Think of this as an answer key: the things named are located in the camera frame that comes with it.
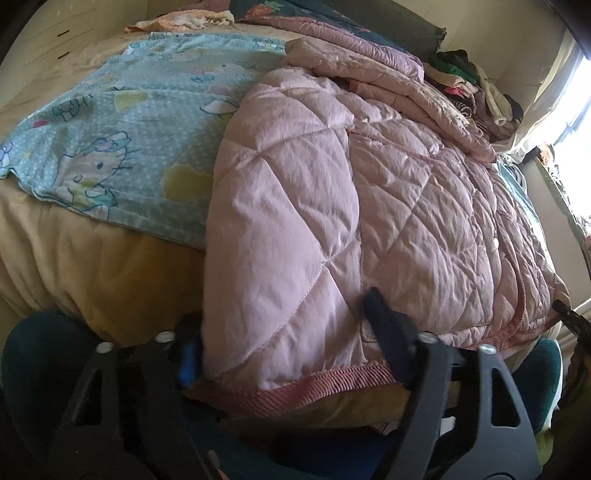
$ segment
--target wall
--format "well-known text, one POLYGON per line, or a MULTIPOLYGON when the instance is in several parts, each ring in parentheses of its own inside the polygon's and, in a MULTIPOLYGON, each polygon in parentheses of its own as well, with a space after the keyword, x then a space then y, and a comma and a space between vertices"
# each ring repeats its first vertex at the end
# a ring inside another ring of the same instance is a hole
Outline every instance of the wall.
POLYGON ((524 107, 548 75, 566 30, 544 0, 396 1, 445 28, 442 50, 466 50, 524 107))
MULTIPOLYGON (((591 299, 591 280, 579 243, 535 162, 522 164, 520 168, 527 181, 528 196, 540 217, 556 273, 569 289, 573 308, 577 307, 591 299)), ((584 310, 583 314, 588 313, 589 306, 584 310)))
POLYGON ((145 20, 147 5, 148 0, 48 0, 0 64, 0 107, 60 58, 145 20))
POLYGON ((199 1, 200 0, 150 0, 148 3, 148 18, 155 18, 162 14, 174 12, 180 7, 196 4, 199 3, 199 1))

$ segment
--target beige bedspread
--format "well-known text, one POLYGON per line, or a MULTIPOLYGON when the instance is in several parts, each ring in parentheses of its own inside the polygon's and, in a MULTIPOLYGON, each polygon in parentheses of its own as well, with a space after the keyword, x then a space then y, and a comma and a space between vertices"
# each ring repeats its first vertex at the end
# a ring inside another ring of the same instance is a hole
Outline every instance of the beige bedspread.
MULTIPOLYGON (((207 27, 292 40, 300 35, 256 25, 207 27)), ((0 139, 27 115, 71 89, 146 34, 88 46, 26 86, 0 110, 0 139)), ((201 309, 204 252, 120 226, 99 223, 0 181, 0 351, 19 318, 60 309, 84 318, 122 345, 148 340, 201 309)))

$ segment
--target pink quilted comforter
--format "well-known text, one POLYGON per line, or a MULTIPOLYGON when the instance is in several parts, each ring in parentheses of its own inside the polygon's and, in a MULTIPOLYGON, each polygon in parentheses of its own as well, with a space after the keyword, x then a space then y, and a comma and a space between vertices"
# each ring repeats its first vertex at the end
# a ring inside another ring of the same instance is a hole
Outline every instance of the pink quilted comforter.
POLYGON ((314 38, 286 51, 217 158, 202 398, 271 416, 392 384, 360 311, 371 286, 464 348, 509 354, 550 328, 566 288, 451 104, 395 62, 314 38))

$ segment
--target cartoon cat face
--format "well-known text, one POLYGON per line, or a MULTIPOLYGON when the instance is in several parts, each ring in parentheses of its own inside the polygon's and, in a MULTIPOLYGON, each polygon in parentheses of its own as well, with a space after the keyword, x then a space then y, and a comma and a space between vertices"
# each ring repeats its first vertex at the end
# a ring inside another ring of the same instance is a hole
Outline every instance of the cartoon cat face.
POLYGON ((55 186, 85 184, 86 188, 108 179, 120 169, 131 140, 124 132, 99 138, 74 157, 65 155, 58 169, 55 186))

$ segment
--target pile of clothes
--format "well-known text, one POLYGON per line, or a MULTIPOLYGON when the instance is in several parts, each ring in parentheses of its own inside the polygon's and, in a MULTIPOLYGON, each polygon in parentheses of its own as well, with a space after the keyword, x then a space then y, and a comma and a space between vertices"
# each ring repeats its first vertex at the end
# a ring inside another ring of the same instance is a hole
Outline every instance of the pile of clothes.
POLYGON ((523 109, 503 95, 465 50, 438 52, 425 67, 425 80, 441 92, 490 142, 513 135, 523 109))

